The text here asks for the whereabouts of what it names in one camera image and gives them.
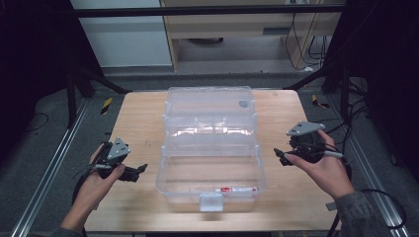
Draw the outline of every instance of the sleeve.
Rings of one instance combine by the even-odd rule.
[[[392,236],[390,230],[367,198],[361,192],[335,200],[342,221],[342,237],[385,237]]]
[[[50,237],[83,237],[83,234],[77,231],[55,228]]]

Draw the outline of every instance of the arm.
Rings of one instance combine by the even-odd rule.
[[[100,147],[92,155],[91,160],[99,152]],[[114,182],[123,174],[125,165],[122,164],[106,179],[102,179],[97,172],[92,172],[77,195],[70,210],[64,217],[59,228],[52,236],[82,236],[82,230],[87,218],[99,202],[106,196]]]
[[[330,136],[322,130],[318,133],[326,144],[334,147]],[[286,154],[286,158],[335,199],[342,221],[342,236],[391,236],[383,218],[374,211],[364,194],[355,192],[340,159],[323,156],[320,161],[312,164],[291,154]]]

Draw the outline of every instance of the finger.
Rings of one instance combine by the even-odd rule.
[[[335,146],[335,141],[326,132],[324,132],[323,130],[317,130],[317,132],[321,136],[321,138],[323,138],[324,143],[330,146]]]
[[[311,164],[296,155],[286,153],[285,157],[287,158],[287,160],[289,160],[291,163],[293,163],[295,166],[299,167],[303,171],[308,171],[310,169]]]
[[[115,168],[112,171],[111,175],[109,175],[107,180],[111,180],[113,182],[116,181],[124,173],[125,168],[126,168],[126,165],[124,165],[124,164],[119,165],[117,168]]]

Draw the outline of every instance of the white cabinet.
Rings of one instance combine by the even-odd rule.
[[[160,7],[158,0],[71,0],[74,9]],[[80,18],[103,68],[172,66],[162,17]]]

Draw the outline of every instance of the tube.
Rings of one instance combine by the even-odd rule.
[[[222,187],[215,190],[216,192],[256,192],[256,187]]]

